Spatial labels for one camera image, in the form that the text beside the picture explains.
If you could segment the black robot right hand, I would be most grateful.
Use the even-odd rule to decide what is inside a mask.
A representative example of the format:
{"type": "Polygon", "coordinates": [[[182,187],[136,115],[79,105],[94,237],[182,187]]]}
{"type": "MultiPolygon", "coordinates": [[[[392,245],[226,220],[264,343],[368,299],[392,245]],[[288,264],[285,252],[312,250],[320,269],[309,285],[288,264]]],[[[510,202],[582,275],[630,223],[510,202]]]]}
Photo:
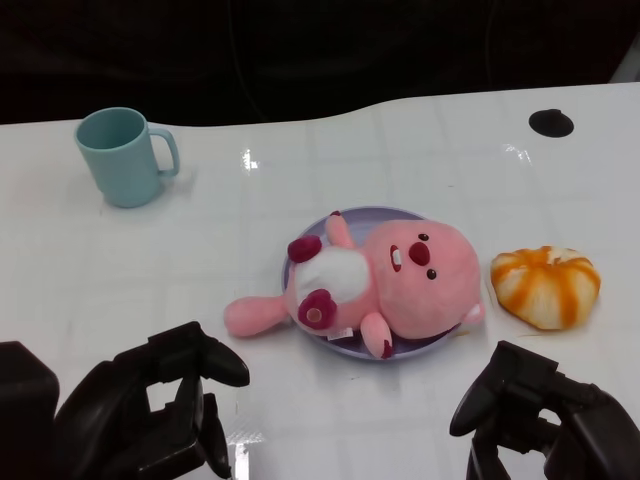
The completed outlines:
{"type": "Polygon", "coordinates": [[[548,479],[636,479],[639,428],[594,384],[559,372],[557,362],[507,341],[459,403],[454,437],[473,436],[466,476],[506,479],[500,449],[545,458],[548,479]]]}

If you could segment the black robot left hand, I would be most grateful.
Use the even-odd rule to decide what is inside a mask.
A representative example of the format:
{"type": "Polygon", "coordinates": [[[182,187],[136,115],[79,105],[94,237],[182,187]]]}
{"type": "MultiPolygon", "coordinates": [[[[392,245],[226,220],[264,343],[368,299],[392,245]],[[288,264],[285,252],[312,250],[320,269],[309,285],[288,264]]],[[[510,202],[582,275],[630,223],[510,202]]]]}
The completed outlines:
{"type": "Polygon", "coordinates": [[[192,321],[95,366],[54,419],[56,479],[176,479],[203,465],[232,475],[216,397],[205,379],[245,387],[229,347],[192,321]]]}

